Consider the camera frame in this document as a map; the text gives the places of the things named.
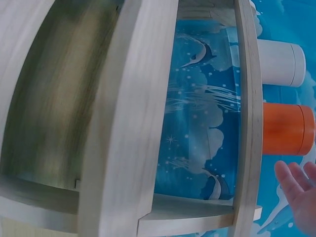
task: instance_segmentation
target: ocean-themed wall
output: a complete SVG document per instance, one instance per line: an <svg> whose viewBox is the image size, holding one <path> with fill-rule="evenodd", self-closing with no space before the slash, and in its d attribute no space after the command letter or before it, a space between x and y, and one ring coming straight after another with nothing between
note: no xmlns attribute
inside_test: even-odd
<svg viewBox="0 0 316 237"><path fill-rule="evenodd" d="M299 88L264 85L264 102L316 109L316 28L313 0L253 0L258 39L295 43L306 56ZM214 21L179 21L170 71L155 192L199 199L231 199L235 191L240 116L240 67L235 28ZM300 167L316 160L263 156L257 204L263 207L251 237L304 237L276 180L278 160ZM227 229L186 237L225 237Z"/></svg>

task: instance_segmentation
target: wooden panel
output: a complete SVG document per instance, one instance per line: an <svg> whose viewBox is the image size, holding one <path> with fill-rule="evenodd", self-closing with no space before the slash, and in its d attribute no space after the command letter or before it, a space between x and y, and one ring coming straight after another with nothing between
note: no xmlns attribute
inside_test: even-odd
<svg viewBox="0 0 316 237"><path fill-rule="evenodd" d="M138 237L159 237L206 232L233 224L233 202L154 195L150 214L139 220ZM253 220L261 217L256 207Z"/></svg>
<svg viewBox="0 0 316 237"><path fill-rule="evenodd" d="M241 67L241 147L228 237L248 237L257 202L262 158L263 99L256 29L249 0L235 0Z"/></svg>
<svg viewBox="0 0 316 237"><path fill-rule="evenodd" d="M235 26L234 0L180 0L179 19L214 19L225 26Z"/></svg>
<svg viewBox="0 0 316 237"><path fill-rule="evenodd" d="M21 68L54 0L0 1L0 148Z"/></svg>
<svg viewBox="0 0 316 237"><path fill-rule="evenodd" d="M49 11L12 99L3 173L66 189L80 179L99 69L118 18L109 1L56 0Z"/></svg>
<svg viewBox="0 0 316 237"><path fill-rule="evenodd" d="M177 0L126 0L93 109L80 237L135 237L151 211Z"/></svg>

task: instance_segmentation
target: white cylinder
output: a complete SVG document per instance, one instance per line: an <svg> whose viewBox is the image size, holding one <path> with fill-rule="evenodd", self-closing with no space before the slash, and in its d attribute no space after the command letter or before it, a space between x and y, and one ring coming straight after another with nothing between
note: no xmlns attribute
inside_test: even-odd
<svg viewBox="0 0 316 237"><path fill-rule="evenodd" d="M306 60L300 46L259 39L258 48L263 84L299 87L303 83Z"/></svg>

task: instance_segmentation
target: orange cylinder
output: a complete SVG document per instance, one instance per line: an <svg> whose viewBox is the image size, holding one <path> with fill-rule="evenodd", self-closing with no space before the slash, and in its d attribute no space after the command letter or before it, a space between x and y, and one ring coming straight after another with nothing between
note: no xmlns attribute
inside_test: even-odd
<svg viewBox="0 0 316 237"><path fill-rule="evenodd" d="M315 140L311 108L263 103L263 154L304 156Z"/></svg>

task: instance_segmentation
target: wooden frame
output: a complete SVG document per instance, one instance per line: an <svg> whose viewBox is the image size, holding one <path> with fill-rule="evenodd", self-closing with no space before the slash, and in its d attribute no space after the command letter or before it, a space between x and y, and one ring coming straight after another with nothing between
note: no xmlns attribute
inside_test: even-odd
<svg viewBox="0 0 316 237"><path fill-rule="evenodd" d="M10 62L18 65L18 70L0 63L3 72L0 95L4 98L4 102L0 101L0 144L18 72L54 1L47 2L38 5L42 7L41 14L32 18L36 24L32 30L25 30L30 32L27 38L17 33L12 36L16 39L11 44L15 53L8 55L12 55ZM172 236L229 226L230 237L249 236L252 221L261 215L256 200L263 116L260 62L251 6L249 0L235 0L235 3L214 0L212 11L208 5L195 5L190 11L184 2L199 4L199 0L180 1L178 8L178 0L125 1L100 75L79 200L75 191L61 192L53 187L2 177L1 216L42 228L78 232L81 237ZM199 12L207 12L202 18L209 14L226 25L233 25L234 20L219 12L236 15L242 74L242 128L233 204L154 195L177 13L180 18L198 18ZM26 19L27 15L22 19L27 27L30 23ZM9 85L6 94L2 94L4 85ZM11 213L9 207L17 211Z"/></svg>

